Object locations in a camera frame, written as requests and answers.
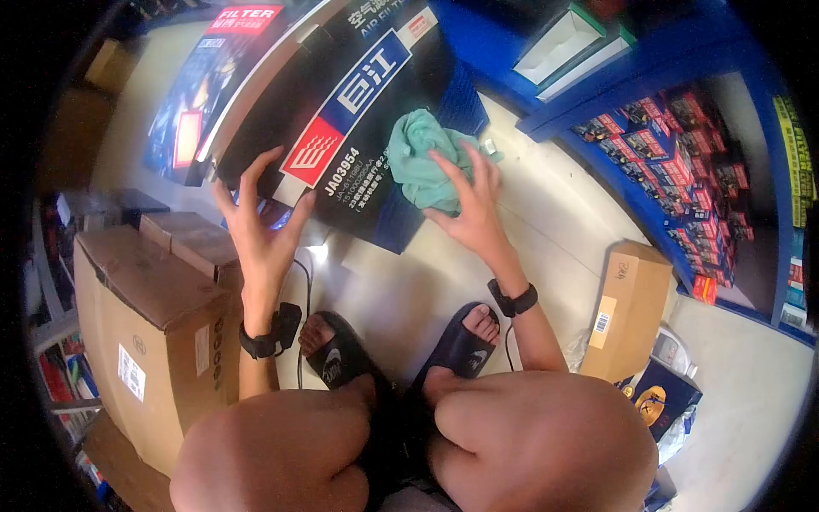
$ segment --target cord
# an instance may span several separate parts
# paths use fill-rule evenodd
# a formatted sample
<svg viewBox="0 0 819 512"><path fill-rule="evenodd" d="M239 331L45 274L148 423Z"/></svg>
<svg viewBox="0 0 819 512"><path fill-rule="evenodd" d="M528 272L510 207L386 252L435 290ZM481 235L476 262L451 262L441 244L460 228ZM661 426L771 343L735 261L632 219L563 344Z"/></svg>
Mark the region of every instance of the cord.
<svg viewBox="0 0 819 512"><path fill-rule="evenodd" d="M506 360L509 362L509 370L514 372L514 365L512 365L512 356L509 355L509 331L512 330L512 324L506 329L506 339L504 340L504 348L506 349Z"/></svg>
<svg viewBox="0 0 819 512"><path fill-rule="evenodd" d="M310 294L313 291L313 277L310 275L310 272L307 270L307 267L305 267L304 264L301 263L299 260L293 260L293 263L299 265L301 267L301 269L305 271L305 278L307 279L307 306L306 306L307 315L305 315L305 322L306 322L307 319L310 317ZM301 377L301 344L299 344L299 358L298 358L298 362L296 363L296 379L298 380L298 383L299 383L299 389L304 389L304 383L302 382L302 377Z"/></svg>

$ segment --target hand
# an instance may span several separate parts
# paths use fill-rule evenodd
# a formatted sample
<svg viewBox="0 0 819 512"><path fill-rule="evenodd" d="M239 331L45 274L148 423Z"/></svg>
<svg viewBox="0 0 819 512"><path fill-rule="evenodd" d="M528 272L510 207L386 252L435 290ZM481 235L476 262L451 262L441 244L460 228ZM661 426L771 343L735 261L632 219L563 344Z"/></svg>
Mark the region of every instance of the hand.
<svg viewBox="0 0 819 512"><path fill-rule="evenodd" d="M256 183L267 165L282 155L279 146L260 154L242 173L239 204L233 204L227 186L217 179L213 187L216 205L228 221L228 230L239 255L242 275L242 303L245 331L252 338L270 332L270 320L278 307L278 293L293 263L296 246L315 204L315 192L302 197L290 220L278 232L262 225L256 212Z"/></svg>
<svg viewBox="0 0 819 512"><path fill-rule="evenodd" d="M457 165L438 152L429 152L429 156L455 186L461 204L460 215L453 219L434 208L425 209L423 214L492 267L507 257L510 251L514 252L495 211L495 200L500 193L500 170L471 144L464 143L463 147L472 161L474 185L469 183Z"/></svg>

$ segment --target green cloth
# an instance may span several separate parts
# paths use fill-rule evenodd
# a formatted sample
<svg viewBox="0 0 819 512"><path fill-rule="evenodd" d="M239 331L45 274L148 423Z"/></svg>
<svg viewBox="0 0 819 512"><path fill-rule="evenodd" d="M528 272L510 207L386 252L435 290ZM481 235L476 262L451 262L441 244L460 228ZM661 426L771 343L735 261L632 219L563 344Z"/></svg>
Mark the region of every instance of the green cloth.
<svg viewBox="0 0 819 512"><path fill-rule="evenodd" d="M401 184L404 196L418 208L437 208L452 215L460 213L455 186L428 155L430 149L441 153L457 165L472 183L472 162L459 141L480 149L475 137L442 128L435 117L424 109L402 116L392 128L387 144L387 161L392 169L392 178ZM498 161L501 157L496 152L492 160Z"/></svg>

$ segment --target blue shelf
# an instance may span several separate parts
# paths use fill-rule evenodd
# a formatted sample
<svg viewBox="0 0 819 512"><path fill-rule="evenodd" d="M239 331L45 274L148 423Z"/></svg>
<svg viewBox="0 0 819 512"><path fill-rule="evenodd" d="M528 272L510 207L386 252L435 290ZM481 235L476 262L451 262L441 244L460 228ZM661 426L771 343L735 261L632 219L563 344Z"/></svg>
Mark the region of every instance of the blue shelf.
<svg viewBox="0 0 819 512"><path fill-rule="evenodd" d="M589 162L614 192L631 208L643 223L645 230L659 245L659 249L674 265L674 269L690 294L694 281L694 272L686 260L686 254L666 234L663 228L665 212L660 208L660 205L651 197L646 196L640 185L630 181L596 144L583 141L571 130L564 130L559 137L575 153Z"/></svg>
<svg viewBox="0 0 819 512"><path fill-rule="evenodd" d="M682 250L662 228L662 209L595 145L583 142L568 128L661 89L740 73L757 110L770 158L778 218L776 290L771 316L722 299L717 300L717 305L815 346L813 336L783 327L779 321L790 270L793 227L790 173L772 99L777 94L786 96L787 88L776 66L724 2L699 0L694 15L653 30L629 53L601 66L547 103L534 98L536 87L511 70L523 50L522 38L450 0L433 0L432 7L447 42L477 81L528 114L518 122L518 129L536 142L558 137L588 161L657 241L687 294L694 275Z"/></svg>
<svg viewBox="0 0 819 512"><path fill-rule="evenodd" d="M543 107L537 87L512 71L526 39L451 0L431 0L446 42L473 78L531 114Z"/></svg>

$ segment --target white bottle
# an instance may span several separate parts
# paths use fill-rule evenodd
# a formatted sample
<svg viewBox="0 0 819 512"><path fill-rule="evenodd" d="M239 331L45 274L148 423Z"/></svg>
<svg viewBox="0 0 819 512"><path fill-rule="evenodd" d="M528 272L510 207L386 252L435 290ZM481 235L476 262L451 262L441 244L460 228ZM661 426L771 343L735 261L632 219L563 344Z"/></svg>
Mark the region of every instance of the white bottle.
<svg viewBox="0 0 819 512"><path fill-rule="evenodd" d="M697 365L691 361L691 353L685 343L667 328L660 326L654 340L651 357L677 375L694 378Z"/></svg>

